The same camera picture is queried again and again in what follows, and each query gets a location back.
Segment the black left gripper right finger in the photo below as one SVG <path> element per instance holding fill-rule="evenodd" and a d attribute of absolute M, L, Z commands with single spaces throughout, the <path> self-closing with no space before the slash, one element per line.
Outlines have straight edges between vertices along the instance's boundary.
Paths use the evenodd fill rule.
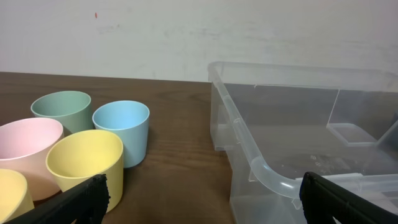
<path fill-rule="evenodd" d="M 314 172 L 306 172 L 300 201 L 308 224 L 397 224 L 397 215 Z"/>

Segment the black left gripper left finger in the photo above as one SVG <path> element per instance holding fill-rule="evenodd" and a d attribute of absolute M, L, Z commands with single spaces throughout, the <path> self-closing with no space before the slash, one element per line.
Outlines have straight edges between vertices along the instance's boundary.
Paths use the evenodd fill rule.
<path fill-rule="evenodd" d="M 101 224 L 110 201 L 105 174 L 96 174 L 8 224 Z"/>

